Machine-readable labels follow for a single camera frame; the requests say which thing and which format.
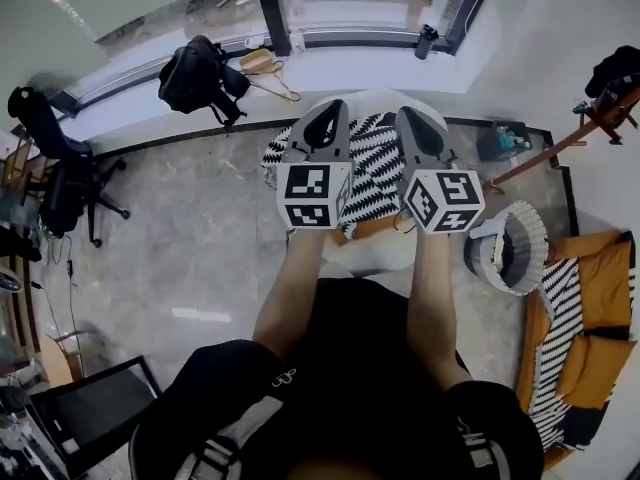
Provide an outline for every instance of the zigzag patterned fabric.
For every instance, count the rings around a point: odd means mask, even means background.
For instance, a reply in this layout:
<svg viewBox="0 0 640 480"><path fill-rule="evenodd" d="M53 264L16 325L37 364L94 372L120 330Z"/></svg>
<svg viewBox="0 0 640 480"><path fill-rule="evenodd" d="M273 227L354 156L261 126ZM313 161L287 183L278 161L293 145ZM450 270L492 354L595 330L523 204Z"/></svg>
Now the zigzag patterned fabric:
<svg viewBox="0 0 640 480"><path fill-rule="evenodd" d="M632 311L634 291L635 269L631 268L629 294ZM536 350L533 396L528 412L545 450L555 443L585 450L590 439L587 439L586 444L566 439L565 419L571 406L564 403L563 396L556 395L556 385L573 337L583 331L578 259L562 260L546 268L539 293L551 320L551 328ZM606 411L612 395L613 391L609 394L603 411Z"/></svg>
<svg viewBox="0 0 640 480"><path fill-rule="evenodd" d="M396 182L402 178L405 164L398 150L395 118L395 113L387 112L349 123L349 156L355 161L355 170L351 198L340 217L343 229L359 221L395 215L400 210ZM290 133L290 126L282 130L262 157L265 181L272 188L275 176L270 167L281 162Z"/></svg>

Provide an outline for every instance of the forearm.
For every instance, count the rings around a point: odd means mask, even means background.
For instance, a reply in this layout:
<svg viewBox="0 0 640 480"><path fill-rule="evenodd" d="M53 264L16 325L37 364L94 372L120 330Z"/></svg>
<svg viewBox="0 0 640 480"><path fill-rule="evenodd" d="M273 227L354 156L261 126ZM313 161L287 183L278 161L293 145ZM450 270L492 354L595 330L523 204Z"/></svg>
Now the forearm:
<svg viewBox="0 0 640 480"><path fill-rule="evenodd" d="M298 230L260 309L253 340L284 360L305 335L315 298L326 231Z"/></svg>
<svg viewBox="0 0 640 480"><path fill-rule="evenodd" d="M469 378L455 358L456 313L449 237L419 231L417 240L407 340L438 384L448 389Z"/></svg>

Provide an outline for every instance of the backpack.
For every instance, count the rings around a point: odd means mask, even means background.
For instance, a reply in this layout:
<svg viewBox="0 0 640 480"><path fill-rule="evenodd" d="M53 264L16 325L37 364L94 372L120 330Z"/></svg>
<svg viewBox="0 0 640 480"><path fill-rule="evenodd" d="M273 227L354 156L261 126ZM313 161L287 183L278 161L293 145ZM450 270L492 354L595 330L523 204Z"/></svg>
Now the backpack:
<svg viewBox="0 0 640 480"><path fill-rule="evenodd" d="M190 114L203 107L211 107L218 122L234 124L241 115L236 101L245 95L250 82L241 73L227 66L227 53L220 44L213 44L205 36L195 36L186 46L178 48L160 71L158 97L172 110ZM236 98L231 98L221 88ZM222 121L216 107L227 117Z"/></svg>

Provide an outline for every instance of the black bottle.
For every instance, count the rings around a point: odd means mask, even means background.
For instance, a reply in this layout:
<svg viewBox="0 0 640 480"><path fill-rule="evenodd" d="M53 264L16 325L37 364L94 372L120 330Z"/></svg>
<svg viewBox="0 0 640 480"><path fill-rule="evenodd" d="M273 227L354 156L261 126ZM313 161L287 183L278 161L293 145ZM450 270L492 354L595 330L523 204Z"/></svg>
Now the black bottle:
<svg viewBox="0 0 640 480"><path fill-rule="evenodd" d="M419 59L426 59L427 54L431 51L431 47L433 43L440 38L438 31L429 25L423 25L420 30L420 38L418 39L418 44L416 45L415 55Z"/></svg>

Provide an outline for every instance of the white bottle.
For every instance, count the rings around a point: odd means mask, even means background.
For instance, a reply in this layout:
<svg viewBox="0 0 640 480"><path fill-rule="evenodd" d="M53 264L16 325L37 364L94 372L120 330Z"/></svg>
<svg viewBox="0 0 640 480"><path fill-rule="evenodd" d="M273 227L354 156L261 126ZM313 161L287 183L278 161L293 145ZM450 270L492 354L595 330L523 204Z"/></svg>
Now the white bottle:
<svg viewBox="0 0 640 480"><path fill-rule="evenodd" d="M289 42L291 42L291 55L302 55L304 53L304 36L300 29L296 28L291 31Z"/></svg>

